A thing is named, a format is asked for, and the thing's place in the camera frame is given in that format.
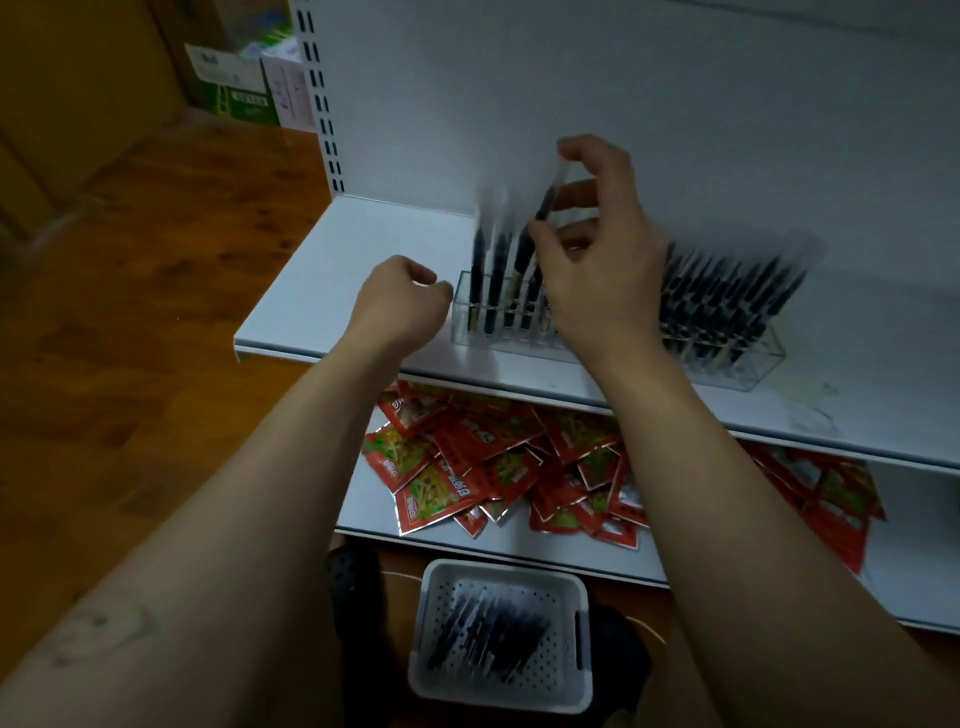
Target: black shoe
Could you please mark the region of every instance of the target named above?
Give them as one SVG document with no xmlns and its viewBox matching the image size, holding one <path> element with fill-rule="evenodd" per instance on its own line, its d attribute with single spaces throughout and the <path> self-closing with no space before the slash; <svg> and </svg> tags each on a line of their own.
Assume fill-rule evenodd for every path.
<svg viewBox="0 0 960 728">
<path fill-rule="evenodd" d="M 394 661 L 380 562 L 363 541 L 348 541 L 327 554 L 326 573 L 343 646 L 346 726 L 386 726 L 390 704 L 382 689 L 391 680 Z"/>
<path fill-rule="evenodd" d="M 577 725 L 599 728 L 620 709 L 634 713 L 653 663 L 627 618 L 606 604 L 590 604 L 590 666 L 593 700 Z"/>
</svg>

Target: perforated basket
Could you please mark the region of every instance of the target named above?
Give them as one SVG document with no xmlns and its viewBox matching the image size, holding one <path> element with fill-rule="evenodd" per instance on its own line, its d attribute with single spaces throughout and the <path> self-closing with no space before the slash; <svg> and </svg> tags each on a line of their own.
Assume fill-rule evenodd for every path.
<svg viewBox="0 0 960 728">
<path fill-rule="evenodd" d="M 543 619 L 546 629 L 530 659 L 507 682 L 468 674 L 455 666 L 463 659 L 465 635 L 439 668 L 429 656 L 461 593 L 496 590 L 521 601 Z M 572 574 L 520 567 L 438 559 L 423 573 L 420 607 L 410 652 L 410 687 L 422 697 L 546 713 L 582 713 L 593 698 L 590 671 L 587 590 Z"/>
</svg>

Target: left hand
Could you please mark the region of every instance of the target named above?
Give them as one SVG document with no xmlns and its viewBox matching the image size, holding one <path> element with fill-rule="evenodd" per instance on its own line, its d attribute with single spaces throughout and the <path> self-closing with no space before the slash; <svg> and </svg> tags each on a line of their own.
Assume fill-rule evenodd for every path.
<svg viewBox="0 0 960 728">
<path fill-rule="evenodd" d="M 403 255 L 376 266 L 360 287 L 345 339 L 400 362 L 421 349 L 446 321 L 453 286 Z"/>
</svg>

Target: forearm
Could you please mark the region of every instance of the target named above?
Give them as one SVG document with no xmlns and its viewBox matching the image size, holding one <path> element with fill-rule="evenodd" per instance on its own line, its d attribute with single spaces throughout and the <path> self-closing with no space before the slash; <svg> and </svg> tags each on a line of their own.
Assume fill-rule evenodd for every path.
<svg viewBox="0 0 960 728">
<path fill-rule="evenodd" d="M 324 554 L 376 394 L 393 374 L 374 354 L 340 345 L 307 372 L 19 666 L 0 690 L 0 723 L 229 724 L 304 600 L 326 599 Z M 78 619 L 117 635 L 78 653 L 64 642 Z M 319 648 L 318 659 L 330 658 L 334 645 Z"/>
<path fill-rule="evenodd" d="M 723 715 L 924 724 L 956 706 L 946 677 L 805 528 L 679 365 L 635 352 L 598 381 Z"/>
</svg>

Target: red snack packet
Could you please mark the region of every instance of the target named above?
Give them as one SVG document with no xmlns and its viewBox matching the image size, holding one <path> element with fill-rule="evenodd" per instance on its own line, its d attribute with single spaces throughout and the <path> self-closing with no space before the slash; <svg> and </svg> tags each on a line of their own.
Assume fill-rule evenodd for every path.
<svg viewBox="0 0 960 728">
<path fill-rule="evenodd" d="M 447 432 L 456 438 L 463 453 L 474 462 L 483 462 L 533 440 L 543 428 L 529 407 L 516 416 L 495 418 L 460 412 L 450 418 Z"/>
<path fill-rule="evenodd" d="M 530 512 L 541 521 L 549 521 L 560 510 L 557 505 L 542 489 L 544 476 L 540 476 L 540 481 L 527 491 L 527 497 L 530 499 Z"/>
<path fill-rule="evenodd" d="M 620 456 L 610 448 L 600 448 L 577 463 L 577 470 L 580 471 L 588 490 L 595 491 L 613 483 L 619 460 Z"/>
<path fill-rule="evenodd" d="M 870 520 L 846 514 L 830 502 L 809 503 L 801 517 L 853 573 L 863 569 Z"/>
<path fill-rule="evenodd" d="M 480 506 L 474 506 L 468 511 L 462 511 L 453 517 L 453 520 L 459 523 L 469 534 L 471 539 L 475 539 L 487 525 L 487 514 L 480 510 Z"/>
<path fill-rule="evenodd" d="M 413 480 L 437 454 L 431 443 L 421 437 L 404 439 L 392 425 L 364 435 L 360 451 L 391 493 Z"/>
<path fill-rule="evenodd" d="M 779 478 L 771 473 L 762 462 L 754 459 L 754 463 L 760 469 L 760 472 L 763 473 L 763 475 L 767 478 L 770 484 L 777 489 L 777 492 L 783 496 L 783 499 L 786 500 L 787 504 L 799 514 L 806 505 L 806 498 L 798 495 L 794 489 L 788 488 L 783 483 L 782 478 Z"/>
<path fill-rule="evenodd" d="M 838 463 L 828 468 L 820 482 L 819 495 L 820 500 L 826 500 L 861 520 L 883 514 L 870 472 L 865 467 L 858 468 L 854 462 Z"/>
<path fill-rule="evenodd" d="M 816 463 L 802 457 L 794 459 L 787 448 L 779 445 L 740 441 L 740 447 L 754 458 L 767 480 L 777 487 L 788 502 L 794 500 L 788 493 L 803 501 L 816 498 L 817 483 L 823 475 Z"/>
<path fill-rule="evenodd" d="M 607 511 L 609 491 L 596 491 L 588 497 L 570 506 L 577 522 L 590 535 L 599 531 L 603 524 L 610 518 Z"/>
<path fill-rule="evenodd" d="M 547 481 L 544 492 L 561 508 L 579 503 L 590 495 L 587 485 L 574 468 L 560 471 L 559 475 Z"/>
<path fill-rule="evenodd" d="M 438 387 L 436 384 L 423 384 L 416 381 L 398 379 L 396 390 L 404 397 L 432 397 L 434 400 L 450 401 L 453 390 Z"/>
<path fill-rule="evenodd" d="M 636 526 L 629 521 L 620 519 L 606 519 L 600 530 L 591 533 L 597 541 L 606 541 L 608 544 L 617 544 L 626 548 L 636 549 L 640 546 L 640 534 Z"/>
<path fill-rule="evenodd" d="M 504 452 L 480 466 L 491 484 L 490 497 L 511 505 L 530 490 L 540 476 L 540 461 L 526 449 Z"/>
<path fill-rule="evenodd" d="M 450 420 L 442 420 L 437 427 L 430 432 L 430 437 L 437 444 L 440 454 L 444 457 L 447 465 L 459 477 L 464 477 L 470 469 L 479 463 L 471 453 L 467 452 L 463 441 L 449 427 Z"/>
<path fill-rule="evenodd" d="M 613 417 L 552 408 L 538 409 L 537 417 L 564 465 L 620 440 Z"/>
<path fill-rule="evenodd" d="M 620 458 L 616 466 L 608 511 L 611 516 L 617 516 L 624 521 L 637 525 L 647 524 L 647 512 L 634 480 L 634 472 L 630 468 L 630 458 L 626 455 Z"/>
<path fill-rule="evenodd" d="M 530 530 L 541 533 L 577 533 L 580 531 L 580 524 L 577 523 L 576 517 L 570 513 L 568 508 L 561 508 L 546 521 L 541 521 L 540 517 L 531 509 Z"/>
<path fill-rule="evenodd" d="M 552 445 L 550 445 L 550 441 L 547 439 L 546 435 L 537 435 L 537 437 L 527 443 L 527 447 L 533 448 L 537 452 L 546 455 L 547 457 L 557 457 L 557 451 L 553 449 Z"/>
<path fill-rule="evenodd" d="M 480 510 L 486 513 L 487 518 L 494 523 L 500 523 L 510 510 L 510 506 L 505 500 L 484 500 L 480 503 Z"/>
<path fill-rule="evenodd" d="M 472 412 L 476 415 L 495 415 L 497 417 L 507 417 L 514 413 L 518 406 L 523 406 L 520 402 L 505 400 L 502 397 L 492 395 L 479 395 L 474 392 L 465 392 L 458 389 L 453 393 L 450 400 L 461 409 Z"/>
<path fill-rule="evenodd" d="M 433 397 L 404 397 L 389 389 L 376 404 L 404 437 L 423 432 L 450 406 Z"/>
<path fill-rule="evenodd" d="M 486 497 L 435 459 L 395 496 L 400 536 L 479 505 Z"/>
</svg>

